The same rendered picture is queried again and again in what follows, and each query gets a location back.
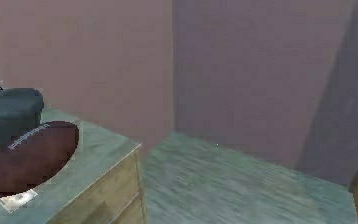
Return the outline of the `brown football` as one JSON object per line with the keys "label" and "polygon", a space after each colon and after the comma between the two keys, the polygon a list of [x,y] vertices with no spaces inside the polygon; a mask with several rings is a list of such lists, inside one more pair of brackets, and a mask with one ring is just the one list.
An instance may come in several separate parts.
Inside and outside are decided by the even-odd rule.
{"label": "brown football", "polygon": [[0,198],[48,181],[71,159],[79,128],[66,121],[42,123],[0,149]]}

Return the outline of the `small silver flat object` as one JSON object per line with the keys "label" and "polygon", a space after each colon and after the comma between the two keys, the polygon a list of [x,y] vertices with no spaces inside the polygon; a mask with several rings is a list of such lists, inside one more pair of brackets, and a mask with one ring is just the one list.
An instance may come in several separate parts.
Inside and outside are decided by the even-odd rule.
{"label": "small silver flat object", "polygon": [[9,213],[12,213],[19,209],[21,206],[28,203],[30,200],[35,198],[37,193],[30,189],[26,192],[19,193],[12,196],[2,197],[0,198],[0,205]]}

